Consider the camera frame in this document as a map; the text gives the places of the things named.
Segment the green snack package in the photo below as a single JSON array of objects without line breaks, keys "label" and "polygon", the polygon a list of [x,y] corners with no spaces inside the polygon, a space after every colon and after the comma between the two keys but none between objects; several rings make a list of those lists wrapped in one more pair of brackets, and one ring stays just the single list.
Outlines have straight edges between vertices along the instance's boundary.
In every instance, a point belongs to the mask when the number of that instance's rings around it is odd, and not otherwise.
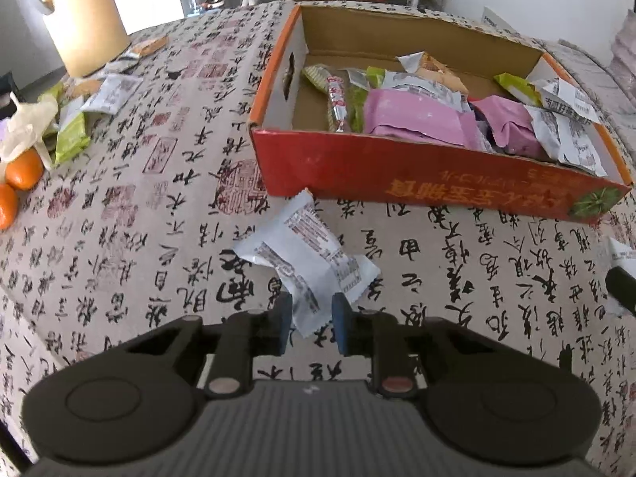
[{"label": "green snack package", "polygon": [[495,75],[497,83],[522,104],[543,107],[541,97],[530,82],[511,74]]},{"label": "green snack package", "polygon": [[313,65],[303,68],[303,75],[318,91],[327,94],[327,77],[331,74],[325,65]]},{"label": "green snack package", "polygon": [[366,77],[373,89],[378,89],[382,85],[386,73],[387,71],[384,68],[368,66],[368,68],[366,69]]},{"label": "green snack package", "polygon": [[[51,95],[51,97],[55,98],[55,101],[59,105],[60,101],[62,100],[63,91],[64,91],[64,83],[62,81],[60,81],[57,84],[55,84],[54,86],[52,86],[49,89],[47,89],[39,97],[37,97],[37,101],[38,102],[42,102],[42,99],[44,98],[44,95]],[[56,122],[57,122],[57,119],[53,120],[53,122],[51,122],[49,127],[47,127],[46,131],[44,131],[44,133],[42,133],[42,137],[43,138],[46,138],[47,136],[52,136],[52,135],[54,135],[57,132],[57,129],[55,127],[55,123]]]},{"label": "green snack package", "polygon": [[57,133],[55,164],[60,165],[88,147],[90,137],[86,134],[84,113],[79,113],[63,130]]},{"label": "green snack package", "polygon": [[51,97],[55,98],[55,101],[57,103],[60,103],[60,95],[62,94],[63,89],[64,89],[64,84],[62,83],[62,81],[60,81],[54,86],[47,89],[44,93],[42,93],[42,95],[37,97],[37,101],[41,102],[42,97],[44,97],[44,95],[51,95]]},{"label": "green snack package", "polygon": [[347,109],[349,110],[349,125],[354,133],[361,133],[365,128],[365,102],[369,91],[351,85],[347,92]]}]

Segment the candy wrapper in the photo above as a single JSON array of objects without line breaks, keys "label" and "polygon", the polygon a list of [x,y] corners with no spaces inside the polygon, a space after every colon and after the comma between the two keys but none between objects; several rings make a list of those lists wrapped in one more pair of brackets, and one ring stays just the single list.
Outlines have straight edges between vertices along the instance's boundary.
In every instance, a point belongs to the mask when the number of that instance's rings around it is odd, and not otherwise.
[{"label": "candy wrapper", "polygon": [[303,190],[281,213],[236,243],[234,252],[257,265],[273,267],[293,299],[294,325],[303,337],[332,318],[332,296],[353,303],[380,270],[366,256],[348,256],[314,211]]},{"label": "candy wrapper", "polygon": [[541,96],[541,103],[545,109],[554,111],[581,122],[599,124],[599,114],[580,89],[563,79],[532,82]]},{"label": "candy wrapper", "polygon": [[372,89],[365,103],[365,133],[487,151],[472,111],[457,112],[410,91]]},{"label": "candy wrapper", "polygon": [[453,91],[440,82],[430,81],[412,74],[386,71],[381,89],[397,89],[426,95],[459,112],[471,111],[468,101],[459,91]]},{"label": "candy wrapper", "polygon": [[328,96],[327,122],[332,132],[363,130],[363,107],[371,89],[365,73],[357,68],[338,70],[325,65],[303,68],[303,75]]},{"label": "candy wrapper", "polygon": [[519,102],[533,107],[541,107],[541,95],[530,82],[511,74],[495,76],[497,83]]},{"label": "candy wrapper", "polygon": [[110,74],[99,91],[86,101],[81,110],[116,115],[143,80],[141,77]]},{"label": "candy wrapper", "polygon": [[532,128],[551,159],[599,177],[607,175],[584,124],[546,109],[525,106],[532,117]]},{"label": "candy wrapper", "polygon": [[493,95],[473,102],[473,105],[486,118],[495,144],[504,152],[548,160],[532,130],[532,117],[523,104]]},{"label": "candy wrapper", "polygon": [[468,89],[451,69],[440,63],[435,57],[426,52],[404,55],[397,58],[405,72],[415,74],[430,81],[439,82],[453,91],[468,95]]},{"label": "candy wrapper", "polygon": [[345,103],[345,81],[340,77],[327,77],[327,95],[329,109],[335,125],[334,132],[350,130],[347,122],[347,104]]},{"label": "candy wrapper", "polygon": [[104,68],[90,76],[90,79],[101,81],[106,79],[110,74],[122,74],[139,64],[139,59],[117,59],[110,63],[106,63]]}]

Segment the orange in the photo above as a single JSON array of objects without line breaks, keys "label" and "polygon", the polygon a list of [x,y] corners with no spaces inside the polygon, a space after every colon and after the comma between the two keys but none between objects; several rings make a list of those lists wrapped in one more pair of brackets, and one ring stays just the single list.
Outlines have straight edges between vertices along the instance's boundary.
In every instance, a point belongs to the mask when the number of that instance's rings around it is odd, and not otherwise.
[{"label": "orange", "polygon": [[7,164],[4,178],[18,190],[31,190],[42,177],[44,166],[36,149],[31,147]]},{"label": "orange", "polygon": [[0,229],[7,229],[18,214],[18,196],[7,184],[0,184]]}]

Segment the pink snack package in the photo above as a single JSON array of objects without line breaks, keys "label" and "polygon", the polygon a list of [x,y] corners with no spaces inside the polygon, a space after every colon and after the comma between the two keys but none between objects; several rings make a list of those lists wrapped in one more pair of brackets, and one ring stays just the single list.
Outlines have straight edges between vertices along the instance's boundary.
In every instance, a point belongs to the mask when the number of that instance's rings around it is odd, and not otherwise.
[{"label": "pink snack package", "polygon": [[396,89],[369,92],[363,132],[483,150],[479,142],[481,132],[472,111],[460,113],[434,98]]},{"label": "pink snack package", "polygon": [[473,105],[486,117],[495,143],[505,152],[541,161],[549,159],[534,134],[532,117],[523,104],[492,95]]}]

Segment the plastic bag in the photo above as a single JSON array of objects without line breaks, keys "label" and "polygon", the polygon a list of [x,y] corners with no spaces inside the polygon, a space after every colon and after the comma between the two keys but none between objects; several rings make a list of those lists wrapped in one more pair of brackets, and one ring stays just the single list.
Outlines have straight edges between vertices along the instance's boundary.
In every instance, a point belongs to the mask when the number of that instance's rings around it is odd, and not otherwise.
[{"label": "plastic bag", "polygon": [[6,123],[6,132],[0,142],[0,159],[9,163],[34,147],[45,169],[51,170],[53,163],[42,136],[57,115],[57,101],[50,94],[42,95],[36,104],[21,103],[13,93],[11,99],[17,111]]}]

